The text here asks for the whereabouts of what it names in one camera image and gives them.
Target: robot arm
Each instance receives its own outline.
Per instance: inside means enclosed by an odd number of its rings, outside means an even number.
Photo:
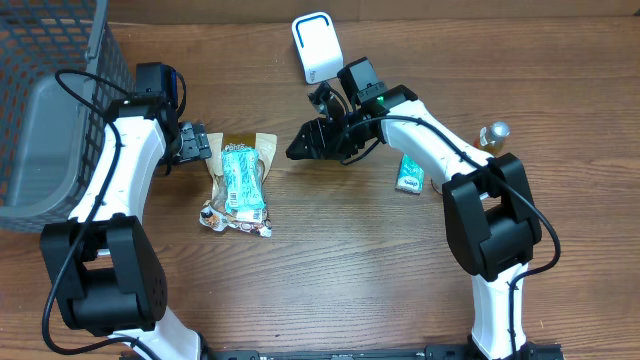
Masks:
[[[54,283],[72,240],[87,226],[81,250],[55,294],[66,325],[94,336],[137,339],[160,359],[201,360],[206,342],[168,308],[165,274],[141,222],[156,167],[206,159],[211,150],[202,125],[178,123],[175,71],[150,63],[138,65],[136,72],[137,91],[112,101],[104,113],[105,122],[117,129],[121,147],[101,206],[87,219],[114,161],[116,136],[110,126],[87,191],[69,221],[43,229],[42,255]],[[112,268],[84,266],[101,255],[111,256]],[[141,346],[130,345],[151,359]]]
[[[467,144],[439,123],[406,87],[387,90],[366,58],[347,65],[338,78],[352,106],[357,103],[360,108],[353,113],[341,111],[340,98],[336,99],[328,85],[321,85],[309,99],[326,118],[303,125],[287,156],[344,159],[355,155],[366,141],[378,138],[418,163],[443,194],[447,241],[458,263],[472,275],[475,351],[485,359],[507,358],[512,352],[509,284],[527,270],[541,230],[537,218],[495,186],[491,176],[497,175],[532,203],[522,164],[511,154],[494,159]],[[385,116],[427,122],[484,169],[464,161],[432,129]],[[501,204],[485,212],[482,200],[487,197],[500,197]],[[518,350],[526,342],[521,325],[522,289],[519,281],[513,303]]]
[[[440,130],[449,140],[482,166],[493,156],[465,143],[438,122],[419,100],[405,101],[389,110],[389,115],[421,118]],[[413,159],[431,177],[434,188],[442,193],[442,184],[456,174],[470,174],[477,169],[462,161],[436,134],[424,126],[402,120],[382,120],[382,134],[389,146],[400,150]],[[516,264],[498,274],[494,281],[481,275],[472,277],[475,321],[471,330],[473,342],[487,359],[504,359],[511,355],[509,336],[509,283],[518,274],[525,272],[528,264]],[[515,291],[516,349],[526,342],[522,329],[523,280]]]

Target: white box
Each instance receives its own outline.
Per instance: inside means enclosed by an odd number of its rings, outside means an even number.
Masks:
[[[324,12],[301,16],[293,21],[291,31],[307,83],[336,77],[344,62],[331,17]]]

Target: granola bar package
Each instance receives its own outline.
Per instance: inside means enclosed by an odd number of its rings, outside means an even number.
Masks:
[[[207,168],[213,178],[211,200],[200,211],[200,223],[223,232],[228,228],[271,237],[271,221],[262,183],[276,153],[271,134],[208,134],[213,155]]]

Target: wood grain surface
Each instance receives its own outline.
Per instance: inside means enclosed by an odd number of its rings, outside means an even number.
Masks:
[[[631,16],[638,9],[640,0],[111,0],[109,21],[290,23],[315,11],[335,21]]]
[[[368,56],[387,85],[414,90],[471,142],[509,123],[563,256],[526,280],[524,326],[568,359],[640,351],[640,18],[438,20],[337,24],[346,61]],[[278,135],[265,183],[274,235],[219,235],[197,222],[203,163],[154,179],[144,227],[167,274],[169,304],[218,350],[421,347],[464,342],[471,281],[445,240],[441,196],[394,190],[401,154],[357,165],[290,161],[316,114],[289,24],[114,28],[126,60],[162,61],[188,84],[184,119],[210,132]],[[50,283],[38,235],[0,233],[0,359],[62,359],[40,336]],[[548,236],[533,266],[552,255]],[[56,341],[94,339],[54,315]],[[114,359],[124,347],[85,355]]]

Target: wire mesh basket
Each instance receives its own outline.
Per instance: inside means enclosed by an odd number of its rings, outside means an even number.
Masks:
[[[106,17],[107,0],[0,0],[0,228],[39,232],[84,195],[103,120],[53,74],[84,70],[133,88]],[[81,76],[62,79],[101,110],[121,96]]]

